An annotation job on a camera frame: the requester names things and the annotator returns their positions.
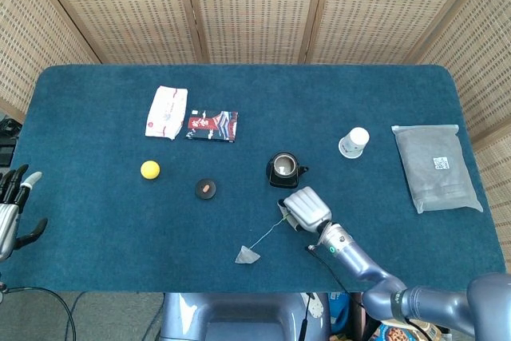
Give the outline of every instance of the cable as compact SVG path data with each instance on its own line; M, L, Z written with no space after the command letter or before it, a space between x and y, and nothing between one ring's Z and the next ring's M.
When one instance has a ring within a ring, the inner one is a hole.
M353 298L353 296L350 294L350 292L344 287L343 283L341 282L341 280L339 280L339 278L337 277L337 275L335 274L335 272L333 271L332 268L330 268L330 265L328 265L321 257L319 257L312 249L309 249L309 247L305 247L305 250L307 252L309 252L311 255L313 255L324 267L326 267L328 269L328 271L330 272L330 274L332 275L332 277L334 277L334 280L335 282L341 287L341 289L343 291L346 292L346 294L348 295L348 297L350 297L350 299L355 303L357 304L359 307L361 307L362 309L364 308L364 306L362 305L362 303L360 303L359 301L357 301L356 299Z
M142 341L145 341L145 338L148 336L149 334L149 331L151 330L151 327L153 327L155 321L156 321L156 318L158 317L158 315L161 313L161 310L163 309L163 302L164 301L161 301L161 305L160 305L160 308L158 309L158 311L156 312L156 314L154 315L153 319L151 320L151 322L149 323L149 326L147 327L147 329L145 330L145 333L144 335L142 336Z
M67 312L69 322L71 323L71 331L73 332L73 341L77 341L77 329L74 326L73 316L71 315L71 311L69 310L69 307L67 306L67 303L60 297L57 293L54 291L51 291L50 289L46 289L43 287L13 287L9 289L8 293L16 293L17 291L45 291L46 293L52 295L58 301L62 304L65 311Z
M412 323L409 319L405 319L405 321L406 321L406 323L407 323L408 325L411 325L412 327L414 327L415 329L417 329L418 331L420 331L420 332L424 335L424 337L426 337L426 339L427 339L428 341L433 341L433 340L431 339L430 335L428 335L428 334L426 333L426 331L425 331L424 329L422 329L421 327L419 327L416 323Z
M311 293L307 293L309 299L307 300L307 306L305 307L305 317L302 320L302 327L300 328L300 334L298 341L305 341L305 334L307 333L307 317L309 314L309 303L311 303Z
M85 294L86 291L81 292L76 299L74 299L73 306L71 307L71 315L74 313L74 308L77 306L78 300ZM67 335L69 332L69 319L67 319L67 324L65 325L65 337L64 340L67 341Z

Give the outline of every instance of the gray bag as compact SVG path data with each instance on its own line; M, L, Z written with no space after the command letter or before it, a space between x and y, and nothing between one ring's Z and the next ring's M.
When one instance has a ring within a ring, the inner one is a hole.
M392 132L418 213L461 207L482 212L456 136L457 125L395 125Z

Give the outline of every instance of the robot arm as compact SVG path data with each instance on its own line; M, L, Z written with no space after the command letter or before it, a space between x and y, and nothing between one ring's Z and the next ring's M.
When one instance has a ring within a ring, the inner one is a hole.
M367 313L379 320L420 319L475 336L477 341L511 339L511 276L490 274L472 281L467 292L406 288L379 267L339 224L310 187L283 201L303 229L320 233L322 244L357 280L374 286L362 295Z

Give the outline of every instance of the white tag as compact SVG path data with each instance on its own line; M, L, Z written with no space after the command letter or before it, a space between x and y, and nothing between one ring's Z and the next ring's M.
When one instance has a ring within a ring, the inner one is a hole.
M300 293L300 295L302 295L303 304L307 306L309 295L307 293ZM317 293L312 293L311 303L309 303L309 313L311 313L312 317L315 319L323 315L323 304Z
M447 161L447 157L434 157L433 162L435 169L449 169L449 162Z

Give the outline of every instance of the wicker panel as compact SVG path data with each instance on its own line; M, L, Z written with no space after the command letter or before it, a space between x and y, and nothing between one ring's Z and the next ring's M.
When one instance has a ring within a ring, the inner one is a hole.
M62 0L111 63L196 60L182 0Z
M319 63L400 63L447 0L326 0Z
M296 63L311 0L199 0L216 63Z
M467 0L422 62L447 67L470 135L511 115L511 0Z
M50 0L0 0L0 98L23 120L39 73L93 57Z
M511 271L511 135L476 153L493 221Z

